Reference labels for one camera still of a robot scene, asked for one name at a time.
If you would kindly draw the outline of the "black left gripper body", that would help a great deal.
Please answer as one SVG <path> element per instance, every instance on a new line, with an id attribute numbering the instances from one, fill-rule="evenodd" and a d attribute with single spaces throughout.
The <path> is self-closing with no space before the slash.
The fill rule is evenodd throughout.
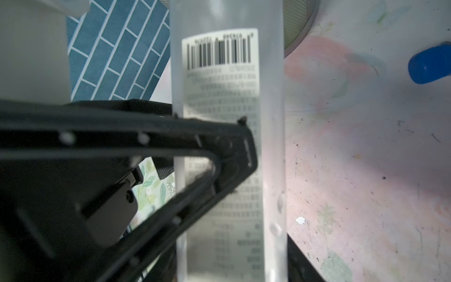
<path id="1" fill-rule="evenodd" d="M 137 212 L 123 159 L 1 161 L 1 280 L 78 282 Z"/>

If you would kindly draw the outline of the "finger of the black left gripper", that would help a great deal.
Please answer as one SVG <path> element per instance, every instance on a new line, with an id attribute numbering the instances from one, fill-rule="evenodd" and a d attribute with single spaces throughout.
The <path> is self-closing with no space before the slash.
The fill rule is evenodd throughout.
<path id="1" fill-rule="evenodd" d="M 207 158 L 210 165 L 131 233 L 85 266 L 79 282 L 143 282 L 177 238 L 252 175 L 258 166 L 247 120 L 183 119 L 168 104 L 88 101 L 67 105 L 1 102 L 1 161 Z"/>

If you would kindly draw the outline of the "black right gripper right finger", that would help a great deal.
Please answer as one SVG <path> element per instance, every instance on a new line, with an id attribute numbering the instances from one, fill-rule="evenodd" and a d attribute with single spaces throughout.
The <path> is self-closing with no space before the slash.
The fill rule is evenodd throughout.
<path id="1" fill-rule="evenodd" d="M 287 235 L 287 254 L 289 282 L 325 282 L 290 235 Z"/>

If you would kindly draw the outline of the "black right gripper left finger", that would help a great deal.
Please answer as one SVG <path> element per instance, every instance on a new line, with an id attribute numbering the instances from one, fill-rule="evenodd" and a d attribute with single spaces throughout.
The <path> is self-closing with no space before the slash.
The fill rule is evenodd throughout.
<path id="1" fill-rule="evenodd" d="M 158 259 L 144 278 L 144 282 L 175 282 L 177 273 L 176 246 L 170 247 Z"/>

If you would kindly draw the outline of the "clear bottle white barcode label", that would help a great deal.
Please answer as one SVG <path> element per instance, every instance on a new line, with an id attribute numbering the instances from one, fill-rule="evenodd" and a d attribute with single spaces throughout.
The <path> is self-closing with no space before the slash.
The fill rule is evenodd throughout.
<path id="1" fill-rule="evenodd" d="M 257 170 L 177 242 L 181 282 L 288 280 L 283 3 L 171 1 L 172 103 L 184 118 L 247 118 Z"/>

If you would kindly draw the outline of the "clear bottle blue cap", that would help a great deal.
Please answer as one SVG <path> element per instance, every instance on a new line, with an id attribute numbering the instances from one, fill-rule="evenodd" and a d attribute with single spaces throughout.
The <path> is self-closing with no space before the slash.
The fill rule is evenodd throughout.
<path id="1" fill-rule="evenodd" d="M 411 57 L 408 72 L 411 80 L 420 85 L 450 76 L 451 43 L 443 42 Z"/>

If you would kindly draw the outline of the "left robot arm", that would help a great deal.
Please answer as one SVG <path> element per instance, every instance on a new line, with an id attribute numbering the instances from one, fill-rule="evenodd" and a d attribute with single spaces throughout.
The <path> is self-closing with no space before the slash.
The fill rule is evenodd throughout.
<path id="1" fill-rule="evenodd" d="M 1 280 L 171 282 L 177 238 L 257 169 L 247 119 L 69 102 L 66 14 L 1 2 Z M 147 157 L 204 157 L 212 167 L 126 234 Z"/>

